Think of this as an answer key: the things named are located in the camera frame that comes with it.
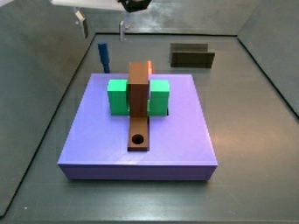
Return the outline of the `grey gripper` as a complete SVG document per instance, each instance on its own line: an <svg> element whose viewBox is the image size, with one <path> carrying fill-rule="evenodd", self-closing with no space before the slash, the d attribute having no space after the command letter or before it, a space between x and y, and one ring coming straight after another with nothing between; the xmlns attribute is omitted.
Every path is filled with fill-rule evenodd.
<svg viewBox="0 0 299 224"><path fill-rule="evenodd" d="M153 0L50 0L54 5L102 9L113 11L127 11L137 12L147 9ZM81 9L75 9L75 16L78 18L77 24L81 26L83 37L87 38L89 32L89 22L87 18L83 16ZM119 23L119 39L126 41L127 30L130 29L130 24L126 20Z"/></svg>

